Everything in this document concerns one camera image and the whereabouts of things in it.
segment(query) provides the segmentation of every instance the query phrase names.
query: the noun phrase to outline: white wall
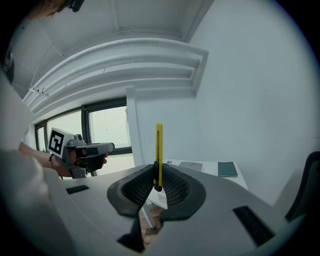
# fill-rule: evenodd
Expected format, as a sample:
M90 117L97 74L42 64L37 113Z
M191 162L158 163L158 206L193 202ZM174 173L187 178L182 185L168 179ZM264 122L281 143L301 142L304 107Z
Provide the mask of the white wall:
M190 43L209 50L196 96L203 160L237 161L251 192L271 205L286 196L276 204L285 215L320 149L318 66L306 40L277 5L215 0Z
M199 123L193 90L136 92L135 104L144 164L153 164L156 159L157 123L163 124L163 160L199 158Z

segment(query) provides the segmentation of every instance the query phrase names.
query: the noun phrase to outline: person's arm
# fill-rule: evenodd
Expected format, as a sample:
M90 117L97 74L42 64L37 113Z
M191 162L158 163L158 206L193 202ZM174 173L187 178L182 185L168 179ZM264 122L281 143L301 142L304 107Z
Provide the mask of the person's arm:
M49 153L34 150L23 142L20 143L18 150L24 155L37 159L42 167L50 168ZM70 154L70 159L72 160L73 158L75 158L74 161L76 161L77 158L75 151L71 151ZM70 177L70 173L68 169L65 168L62 160L55 155L51 158L51 168L56 170L59 176Z

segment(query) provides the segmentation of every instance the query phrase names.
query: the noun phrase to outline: gray notebook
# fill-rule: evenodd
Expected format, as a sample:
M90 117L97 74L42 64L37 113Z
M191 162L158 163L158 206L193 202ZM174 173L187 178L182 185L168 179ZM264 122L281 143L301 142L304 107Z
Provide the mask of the gray notebook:
M238 177L236 167L233 162L218 162L219 177Z

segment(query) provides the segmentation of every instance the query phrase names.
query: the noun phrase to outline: ceiling beam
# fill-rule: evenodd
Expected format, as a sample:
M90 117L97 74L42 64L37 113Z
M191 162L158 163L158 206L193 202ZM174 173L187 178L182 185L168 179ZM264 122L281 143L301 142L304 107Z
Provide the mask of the ceiling beam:
M190 1L180 29L182 42L190 42L214 1L215 0Z

